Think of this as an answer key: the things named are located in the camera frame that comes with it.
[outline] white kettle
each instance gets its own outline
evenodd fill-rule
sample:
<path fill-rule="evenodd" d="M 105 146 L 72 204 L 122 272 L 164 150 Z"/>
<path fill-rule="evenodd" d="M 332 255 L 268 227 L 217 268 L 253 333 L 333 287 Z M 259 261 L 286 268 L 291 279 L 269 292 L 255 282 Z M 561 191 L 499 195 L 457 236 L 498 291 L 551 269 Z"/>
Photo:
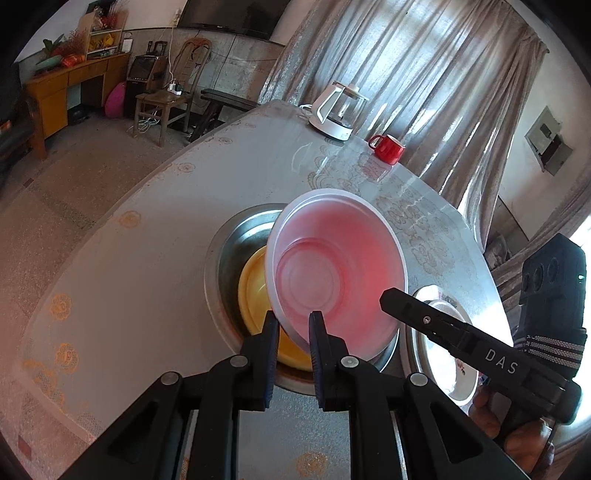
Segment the white kettle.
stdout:
<path fill-rule="evenodd" d="M 357 86 L 335 81 L 312 104 L 310 124 L 332 138 L 347 141 L 367 100 Z"/>

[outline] mug handle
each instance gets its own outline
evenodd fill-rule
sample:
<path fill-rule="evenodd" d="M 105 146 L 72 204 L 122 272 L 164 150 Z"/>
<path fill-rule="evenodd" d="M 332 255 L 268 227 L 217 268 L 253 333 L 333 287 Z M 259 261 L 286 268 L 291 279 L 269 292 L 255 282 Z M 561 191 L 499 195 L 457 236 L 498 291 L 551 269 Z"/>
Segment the mug handle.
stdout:
<path fill-rule="evenodd" d="M 378 138 L 381 140 L 381 139 L 383 139 L 383 138 L 384 138 L 384 136 L 383 136 L 383 135 L 375 135 L 374 137 L 372 137 L 372 138 L 370 138 L 370 139 L 369 139 L 369 142 L 368 142 L 368 144 L 369 144 L 369 147 L 370 147 L 372 150 L 375 150 L 376 148 L 378 148 L 378 144 L 377 144 L 377 143 L 376 143 L 375 145 L 373 145 L 373 143 L 374 143 L 374 140 L 376 140 L 376 139 L 378 139 Z"/>

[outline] screw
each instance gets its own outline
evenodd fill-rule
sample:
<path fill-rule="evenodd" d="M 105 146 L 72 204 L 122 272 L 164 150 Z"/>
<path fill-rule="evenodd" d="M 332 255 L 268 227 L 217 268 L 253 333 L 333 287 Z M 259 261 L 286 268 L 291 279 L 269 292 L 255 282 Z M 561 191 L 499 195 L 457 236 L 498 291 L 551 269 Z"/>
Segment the screw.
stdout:
<path fill-rule="evenodd" d="M 341 365 L 345 368 L 355 368 L 359 365 L 359 360 L 357 360 L 354 356 L 344 356 L 340 359 Z"/>
<path fill-rule="evenodd" d="M 162 375 L 162 377 L 160 377 L 160 381 L 164 385 L 174 385 L 176 382 L 178 382 L 178 373 L 166 372 Z"/>
<path fill-rule="evenodd" d="M 236 368 L 245 367 L 248 365 L 248 358 L 244 355 L 236 355 L 230 359 L 230 365 Z"/>
<path fill-rule="evenodd" d="M 415 385 L 416 387 L 424 387 L 427 385 L 427 377 L 423 374 L 412 374 L 410 376 L 410 383 Z"/>

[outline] wooden desk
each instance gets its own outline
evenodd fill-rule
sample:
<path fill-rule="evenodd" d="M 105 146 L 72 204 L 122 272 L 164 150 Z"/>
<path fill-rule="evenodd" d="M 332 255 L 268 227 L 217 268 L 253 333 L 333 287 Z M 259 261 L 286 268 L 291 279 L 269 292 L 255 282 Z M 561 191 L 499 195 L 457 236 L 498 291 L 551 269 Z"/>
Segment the wooden desk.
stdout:
<path fill-rule="evenodd" d="M 39 105 L 43 138 L 68 124 L 66 89 L 69 86 L 80 83 L 82 103 L 103 107 L 115 85 L 125 80 L 128 61 L 129 54 L 120 53 L 69 69 L 53 70 L 27 82 L 27 91 Z"/>

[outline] wall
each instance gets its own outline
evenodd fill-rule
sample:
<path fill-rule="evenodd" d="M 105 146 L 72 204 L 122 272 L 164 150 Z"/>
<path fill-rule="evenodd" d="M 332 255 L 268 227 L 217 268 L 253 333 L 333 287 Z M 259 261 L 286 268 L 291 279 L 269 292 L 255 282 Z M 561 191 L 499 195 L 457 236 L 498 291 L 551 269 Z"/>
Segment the wall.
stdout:
<path fill-rule="evenodd" d="M 532 238 L 591 160 L 591 86 L 550 27 L 521 2 L 509 3 L 550 50 L 525 104 L 499 190 L 520 227 Z M 546 105 L 563 124 L 565 143 L 574 149 L 555 177 L 542 171 L 524 138 Z"/>
<path fill-rule="evenodd" d="M 171 61 L 174 61 L 181 46 L 189 38 L 196 35 L 208 38 L 213 44 L 213 54 L 203 69 L 198 85 L 202 89 L 213 88 L 249 100 L 258 99 L 275 59 L 283 50 L 280 45 L 256 38 L 207 30 L 175 28 L 172 32 L 170 28 L 148 28 L 128 33 L 133 38 L 132 58 L 144 54 L 150 40 L 164 40 L 171 46 Z M 193 110 L 201 113 L 207 102 L 198 99 L 194 105 Z"/>
<path fill-rule="evenodd" d="M 287 44 L 316 0 L 291 0 L 272 36 L 272 41 Z M 21 62 L 21 78 L 29 79 L 34 73 L 36 62 L 42 60 L 39 50 L 43 39 L 55 40 L 60 34 L 68 34 L 78 25 L 86 12 L 89 0 L 69 0 L 31 38 L 18 60 Z M 186 0 L 127 0 L 126 30 L 131 30 L 134 39 L 132 57 L 145 53 L 150 40 L 171 41 L 169 27 L 177 10 L 182 10 Z M 256 100 L 275 59 L 282 47 L 273 43 L 223 32 L 175 29 L 171 48 L 174 59 L 181 45 L 188 38 L 201 35 L 213 43 L 214 54 L 206 66 L 199 86 L 215 88 L 243 98 Z M 70 88 L 68 106 L 80 103 L 80 91 Z M 196 100 L 194 110 L 202 112 L 206 104 Z"/>
<path fill-rule="evenodd" d="M 43 48 L 43 39 L 55 40 L 67 35 L 78 26 L 78 20 L 86 13 L 89 0 L 68 0 L 53 16 L 37 30 L 17 58 L 20 61 Z"/>
<path fill-rule="evenodd" d="M 271 41 L 287 45 L 315 3 L 316 0 L 291 0 L 271 36 Z"/>

